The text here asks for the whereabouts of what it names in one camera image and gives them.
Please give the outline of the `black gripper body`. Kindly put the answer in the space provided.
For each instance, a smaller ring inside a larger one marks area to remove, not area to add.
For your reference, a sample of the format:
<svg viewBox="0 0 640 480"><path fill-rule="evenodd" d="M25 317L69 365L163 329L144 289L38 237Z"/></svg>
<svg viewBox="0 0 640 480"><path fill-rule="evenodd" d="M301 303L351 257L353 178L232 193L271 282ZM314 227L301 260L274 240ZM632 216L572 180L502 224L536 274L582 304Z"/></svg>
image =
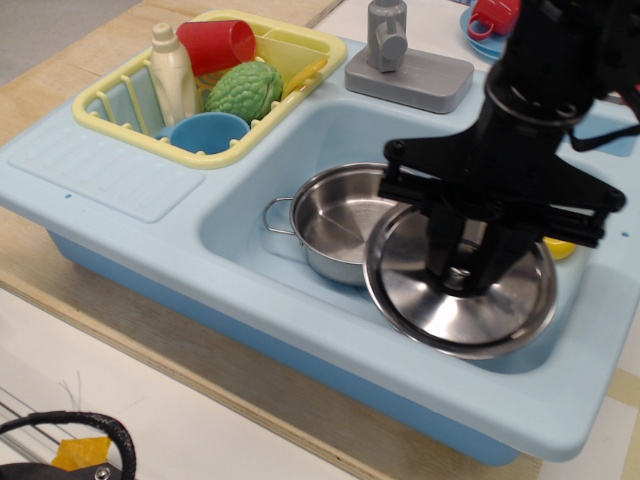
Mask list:
<svg viewBox="0 0 640 480"><path fill-rule="evenodd" d="M625 195L572 166L556 150L557 133L478 125L450 136L394 139L382 197L429 214L436 205L473 220L531 227L540 236L594 248Z"/></svg>

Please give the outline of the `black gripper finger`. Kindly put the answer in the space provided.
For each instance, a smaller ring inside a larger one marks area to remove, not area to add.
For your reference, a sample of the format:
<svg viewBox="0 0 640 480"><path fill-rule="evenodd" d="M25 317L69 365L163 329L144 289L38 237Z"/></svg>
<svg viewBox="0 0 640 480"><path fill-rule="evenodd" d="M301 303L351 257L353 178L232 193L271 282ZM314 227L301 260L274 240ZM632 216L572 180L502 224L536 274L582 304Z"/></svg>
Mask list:
<svg viewBox="0 0 640 480"><path fill-rule="evenodd" d="M471 260L469 292L484 294L541 238L539 227L524 223L488 223Z"/></svg>
<svg viewBox="0 0 640 480"><path fill-rule="evenodd" d="M446 286L466 222L463 215L442 203L435 204L428 215L425 261L433 282L440 288Z"/></svg>

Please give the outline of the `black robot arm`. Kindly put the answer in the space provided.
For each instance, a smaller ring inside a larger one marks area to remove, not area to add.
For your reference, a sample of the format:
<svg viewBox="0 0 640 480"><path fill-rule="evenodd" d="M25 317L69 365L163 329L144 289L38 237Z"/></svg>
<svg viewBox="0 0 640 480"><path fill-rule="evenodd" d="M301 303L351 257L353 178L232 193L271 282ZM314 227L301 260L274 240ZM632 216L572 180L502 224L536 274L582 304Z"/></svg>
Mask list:
<svg viewBox="0 0 640 480"><path fill-rule="evenodd" d="M598 244L625 196L557 149L609 93L638 109L638 53L635 1L525 1L476 122L385 145L380 193L427 217L431 285L481 294L545 237Z"/></svg>

